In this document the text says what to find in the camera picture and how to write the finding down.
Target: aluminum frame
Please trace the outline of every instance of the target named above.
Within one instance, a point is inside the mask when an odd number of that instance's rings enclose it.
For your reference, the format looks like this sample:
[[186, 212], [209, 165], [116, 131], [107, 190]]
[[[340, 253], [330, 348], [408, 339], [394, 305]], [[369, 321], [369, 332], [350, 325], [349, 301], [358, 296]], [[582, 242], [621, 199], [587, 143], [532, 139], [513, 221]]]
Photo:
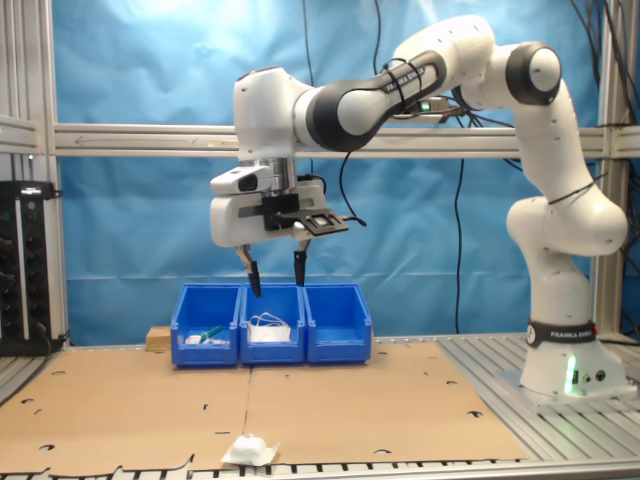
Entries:
[[[624, 98], [623, 82], [629, 90], [631, 89], [629, 85], [634, 82], [639, 7], [638, 2], [634, 0], [607, 0], [606, 4], [611, 11], [612, 23], [618, 33], [618, 44], [621, 48], [624, 48], [624, 45], [628, 47], [628, 51], [623, 52], [623, 55], [631, 78], [620, 77], [613, 51], [612, 32], [608, 23], [604, 21], [598, 123], [600, 125], [624, 124], [628, 123], [629, 112]], [[606, 132], [605, 141], [608, 155], [605, 155], [602, 161], [598, 162], [597, 167], [599, 175], [607, 172], [607, 176], [599, 182], [602, 192], [625, 211], [629, 190], [629, 157], [624, 150], [616, 150], [615, 147], [619, 144], [618, 139], [626, 136], [627, 128], [633, 129], [631, 131], [637, 129], [637, 127], [625, 127], [614, 131], [609, 129]], [[595, 257], [591, 261], [593, 320], [603, 332], [618, 332], [620, 330], [623, 272], [624, 257], [620, 252], [606, 257]]]
[[[55, 100], [52, 0], [0, 0], [0, 179], [46, 180], [60, 186], [61, 156], [235, 157], [237, 139], [231, 126], [111, 125], [58, 123]], [[638, 4], [625, 6], [629, 46], [627, 64], [634, 71]], [[607, 0], [621, 25], [618, 1]], [[622, 35], [625, 29], [618, 28]], [[622, 118], [621, 79], [605, 25], [600, 123]], [[609, 175], [603, 191], [619, 204], [626, 202], [627, 162], [640, 154], [640, 127], [580, 130], [587, 158], [603, 158]], [[337, 159], [337, 152], [300, 152], [300, 157]], [[383, 128], [354, 158], [518, 158], [513, 129]], [[62, 204], [46, 202], [49, 291], [54, 333], [66, 331], [67, 297], [64, 272]], [[592, 261], [594, 318], [603, 332], [617, 331], [622, 292], [620, 255]]]
[[[0, 0], [0, 180], [45, 181], [60, 189], [52, 33], [50, 0]], [[44, 214], [51, 336], [57, 338], [68, 330], [62, 201], [46, 201]]]

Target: white cloth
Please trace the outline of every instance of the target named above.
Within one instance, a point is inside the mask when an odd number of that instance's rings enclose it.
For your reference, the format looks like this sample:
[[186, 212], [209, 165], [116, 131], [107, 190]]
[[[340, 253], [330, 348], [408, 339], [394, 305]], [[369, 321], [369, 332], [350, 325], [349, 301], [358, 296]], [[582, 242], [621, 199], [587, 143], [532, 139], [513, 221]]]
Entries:
[[276, 443], [273, 448], [267, 448], [267, 444], [261, 437], [240, 435], [224, 454], [222, 461], [235, 465], [262, 467], [274, 459], [279, 446], [280, 444]]

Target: green indicator light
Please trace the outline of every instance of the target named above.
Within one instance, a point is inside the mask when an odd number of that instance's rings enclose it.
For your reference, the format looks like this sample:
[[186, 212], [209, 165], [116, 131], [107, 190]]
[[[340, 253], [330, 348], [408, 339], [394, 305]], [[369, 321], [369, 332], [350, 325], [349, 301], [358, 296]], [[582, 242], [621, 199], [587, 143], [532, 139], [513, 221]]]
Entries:
[[573, 374], [576, 371], [576, 356], [571, 355], [567, 361], [567, 374], [564, 380], [564, 393], [569, 395], [573, 389]]

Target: green object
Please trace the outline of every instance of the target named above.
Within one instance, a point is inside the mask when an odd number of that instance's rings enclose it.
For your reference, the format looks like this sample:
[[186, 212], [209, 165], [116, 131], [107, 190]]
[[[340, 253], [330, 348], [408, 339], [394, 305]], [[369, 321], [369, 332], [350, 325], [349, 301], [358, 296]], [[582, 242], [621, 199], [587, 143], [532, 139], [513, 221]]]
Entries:
[[573, 373], [576, 370], [576, 356], [571, 355], [567, 362], [567, 373], [564, 382], [564, 393], [565, 395], [571, 394], [573, 390]]
[[204, 342], [209, 337], [213, 337], [216, 333], [219, 333], [222, 330], [224, 330], [224, 328], [221, 325], [218, 325], [217, 327], [213, 327], [208, 332], [204, 332], [202, 335], [200, 335], [200, 343]]

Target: metal platform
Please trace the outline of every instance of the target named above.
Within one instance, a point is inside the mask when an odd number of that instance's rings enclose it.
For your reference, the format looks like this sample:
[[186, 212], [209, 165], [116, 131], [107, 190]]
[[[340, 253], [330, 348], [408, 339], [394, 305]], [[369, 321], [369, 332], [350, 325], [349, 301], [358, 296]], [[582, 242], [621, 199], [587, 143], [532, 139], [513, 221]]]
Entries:
[[[640, 478], [640, 401], [611, 401], [554, 407], [535, 415], [510, 401], [497, 381], [504, 370], [522, 368], [524, 335], [463, 335], [379, 338], [379, 343], [436, 342], [467, 376], [478, 394], [527, 449], [526, 461], [274, 465], [236, 470], [192, 472], [189, 464], [172, 471], [116, 471], [95, 480], [209, 480], [267, 476], [303, 478], [385, 477], [394, 479], [463, 478]], [[104, 347], [104, 348], [142, 348]], [[640, 362], [640, 348], [611, 345], [625, 363]], [[37, 367], [39, 359], [0, 359], [0, 398]], [[0, 480], [46, 480], [48, 475], [0, 475]]]

